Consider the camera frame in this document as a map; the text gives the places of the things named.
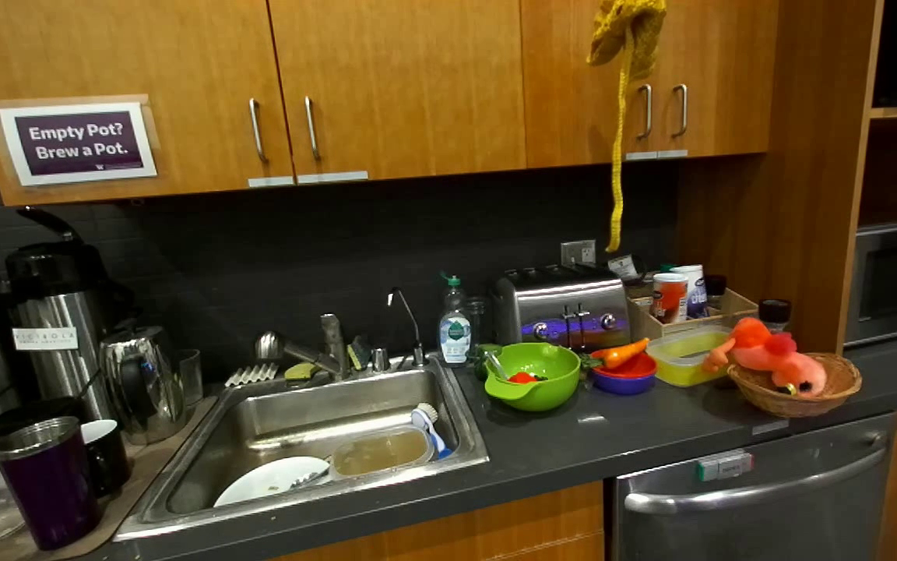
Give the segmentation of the purple mug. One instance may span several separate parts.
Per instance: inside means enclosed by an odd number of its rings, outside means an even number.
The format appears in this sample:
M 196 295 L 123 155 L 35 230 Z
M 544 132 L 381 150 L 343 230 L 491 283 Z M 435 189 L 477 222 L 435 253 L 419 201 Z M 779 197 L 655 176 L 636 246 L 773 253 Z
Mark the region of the purple mug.
M 76 418 L 45 418 L 0 436 L 0 472 L 45 551 L 61 548 L 100 522 Z

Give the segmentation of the silver toaster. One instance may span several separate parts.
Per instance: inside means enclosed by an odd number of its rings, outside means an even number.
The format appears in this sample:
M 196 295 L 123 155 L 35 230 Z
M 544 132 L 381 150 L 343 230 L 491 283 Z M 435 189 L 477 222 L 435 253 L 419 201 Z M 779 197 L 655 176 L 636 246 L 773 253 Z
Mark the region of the silver toaster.
M 573 350 L 629 340 L 626 286 L 586 267 L 520 267 L 497 276 L 497 330 L 509 344 L 562 344 Z

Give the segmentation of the stainless dishwasher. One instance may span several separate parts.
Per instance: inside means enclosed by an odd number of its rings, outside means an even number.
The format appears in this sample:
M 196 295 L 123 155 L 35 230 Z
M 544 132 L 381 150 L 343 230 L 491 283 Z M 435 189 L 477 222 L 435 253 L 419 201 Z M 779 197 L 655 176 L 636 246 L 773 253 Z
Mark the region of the stainless dishwasher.
M 622 472 L 611 561 L 875 561 L 894 418 Z

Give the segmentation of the yellow knitted towel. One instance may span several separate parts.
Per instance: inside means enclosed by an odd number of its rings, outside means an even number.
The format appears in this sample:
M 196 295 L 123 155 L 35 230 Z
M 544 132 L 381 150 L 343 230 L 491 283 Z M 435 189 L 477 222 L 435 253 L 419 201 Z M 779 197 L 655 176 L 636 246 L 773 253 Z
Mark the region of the yellow knitted towel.
M 629 88 L 658 69 L 665 9 L 671 0 L 602 0 L 591 17 L 591 42 L 586 62 L 615 64 L 618 73 L 606 253 L 618 253 L 622 246 L 622 216 L 626 216 L 622 166 L 626 166 Z

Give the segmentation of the cabinet door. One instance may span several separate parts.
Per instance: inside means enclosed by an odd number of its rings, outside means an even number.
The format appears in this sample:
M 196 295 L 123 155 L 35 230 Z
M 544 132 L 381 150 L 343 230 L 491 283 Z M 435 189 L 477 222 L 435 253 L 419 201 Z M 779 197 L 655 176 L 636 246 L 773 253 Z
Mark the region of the cabinet door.
M 611 160 L 618 124 L 615 64 L 589 64 L 602 0 L 520 0 L 525 163 L 594 166 Z
M 268 0 L 298 182 L 525 166 L 516 0 Z
M 22 182 L 6 110 L 129 101 L 151 175 Z M 0 201 L 108 201 L 297 179 L 268 0 L 0 0 Z
M 671 0 L 662 140 L 705 155 L 768 150 L 779 0 Z

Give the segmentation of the orange carrot toy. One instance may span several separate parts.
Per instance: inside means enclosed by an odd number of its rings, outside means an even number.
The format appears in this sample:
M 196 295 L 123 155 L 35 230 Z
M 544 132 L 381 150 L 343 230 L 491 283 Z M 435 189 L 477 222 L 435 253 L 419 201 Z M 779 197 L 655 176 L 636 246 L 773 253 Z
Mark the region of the orange carrot toy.
M 606 347 L 606 350 L 594 350 L 591 360 L 602 372 L 615 372 L 621 363 L 626 363 L 629 357 L 643 354 L 647 350 L 647 336 L 636 340 L 636 344 L 622 344 L 622 347 Z

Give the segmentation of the green plastic bowl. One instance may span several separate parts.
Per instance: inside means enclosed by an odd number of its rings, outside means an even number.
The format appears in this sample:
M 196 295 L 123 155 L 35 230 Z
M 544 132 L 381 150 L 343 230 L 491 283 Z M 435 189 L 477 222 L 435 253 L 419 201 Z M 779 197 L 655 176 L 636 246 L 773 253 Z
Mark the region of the green plastic bowl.
M 562 409 L 582 381 L 582 357 L 554 344 L 509 344 L 489 350 L 483 363 L 483 392 L 528 413 Z

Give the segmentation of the white plate in sink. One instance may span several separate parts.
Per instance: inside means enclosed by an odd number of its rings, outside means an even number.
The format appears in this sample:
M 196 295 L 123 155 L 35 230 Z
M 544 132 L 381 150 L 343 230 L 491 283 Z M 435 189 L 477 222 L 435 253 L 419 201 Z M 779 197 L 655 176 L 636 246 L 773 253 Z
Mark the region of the white plate in sink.
M 325 457 L 297 456 L 257 465 L 238 475 L 218 497 L 218 509 L 279 495 L 331 472 Z

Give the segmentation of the dark lidded jar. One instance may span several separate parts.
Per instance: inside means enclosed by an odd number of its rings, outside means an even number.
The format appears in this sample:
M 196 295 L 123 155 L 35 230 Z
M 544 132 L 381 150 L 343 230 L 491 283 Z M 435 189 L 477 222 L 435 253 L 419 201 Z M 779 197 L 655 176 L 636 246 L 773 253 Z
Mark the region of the dark lidded jar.
M 707 273 L 705 283 L 707 283 L 707 303 L 720 308 L 729 286 L 726 273 Z

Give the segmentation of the rightmost upper cabinet door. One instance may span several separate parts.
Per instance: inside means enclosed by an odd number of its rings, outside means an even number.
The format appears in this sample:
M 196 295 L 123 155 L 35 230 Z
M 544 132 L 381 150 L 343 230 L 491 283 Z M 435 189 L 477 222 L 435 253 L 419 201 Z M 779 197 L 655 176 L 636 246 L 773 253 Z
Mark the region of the rightmost upper cabinet door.
M 671 0 L 662 140 L 705 155 L 768 150 L 779 0 Z

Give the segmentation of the chrome faucet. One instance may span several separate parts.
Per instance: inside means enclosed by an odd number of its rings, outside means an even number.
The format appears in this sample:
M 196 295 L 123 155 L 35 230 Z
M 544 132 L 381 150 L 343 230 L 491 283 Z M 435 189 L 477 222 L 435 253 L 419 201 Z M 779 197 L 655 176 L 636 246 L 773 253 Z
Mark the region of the chrome faucet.
M 390 286 L 383 304 L 398 308 L 405 313 L 413 366 L 423 366 L 423 330 L 419 330 L 410 298 L 405 295 L 401 286 Z

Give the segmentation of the wicker basket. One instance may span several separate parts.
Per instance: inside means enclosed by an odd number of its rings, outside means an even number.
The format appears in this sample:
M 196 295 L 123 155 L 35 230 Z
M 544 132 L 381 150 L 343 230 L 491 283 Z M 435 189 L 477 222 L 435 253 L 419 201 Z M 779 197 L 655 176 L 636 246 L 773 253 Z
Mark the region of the wicker basket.
M 779 376 L 779 374 L 753 374 L 739 363 L 729 363 L 726 374 L 739 385 L 739 392 L 761 412 L 776 418 L 820 418 L 840 409 L 864 385 L 864 376 L 852 360 L 833 353 L 812 353 L 820 363 L 809 376 Z

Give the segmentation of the black pepper grinder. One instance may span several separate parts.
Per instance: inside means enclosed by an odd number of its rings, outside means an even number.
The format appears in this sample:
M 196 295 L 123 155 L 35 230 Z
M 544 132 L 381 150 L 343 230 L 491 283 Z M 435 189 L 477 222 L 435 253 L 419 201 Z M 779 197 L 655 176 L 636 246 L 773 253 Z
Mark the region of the black pepper grinder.
M 761 320 L 768 330 L 786 330 L 791 324 L 791 303 L 787 298 L 762 298 L 761 303 Z

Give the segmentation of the wall power outlet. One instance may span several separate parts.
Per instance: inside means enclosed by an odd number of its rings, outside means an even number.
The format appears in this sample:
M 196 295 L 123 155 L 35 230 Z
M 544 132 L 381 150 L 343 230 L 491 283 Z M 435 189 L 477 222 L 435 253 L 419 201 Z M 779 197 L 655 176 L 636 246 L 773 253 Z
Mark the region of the wall power outlet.
M 563 239 L 562 265 L 594 265 L 594 239 Z

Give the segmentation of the black mug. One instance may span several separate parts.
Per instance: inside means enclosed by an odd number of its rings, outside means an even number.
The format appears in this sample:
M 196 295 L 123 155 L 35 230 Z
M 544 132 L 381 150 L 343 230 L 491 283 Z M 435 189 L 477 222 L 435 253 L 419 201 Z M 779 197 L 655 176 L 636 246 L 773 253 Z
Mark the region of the black mug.
M 121 428 L 115 418 L 96 418 L 80 422 L 80 441 L 89 465 L 89 482 L 96 495 L 117 492 L 131 475 Z

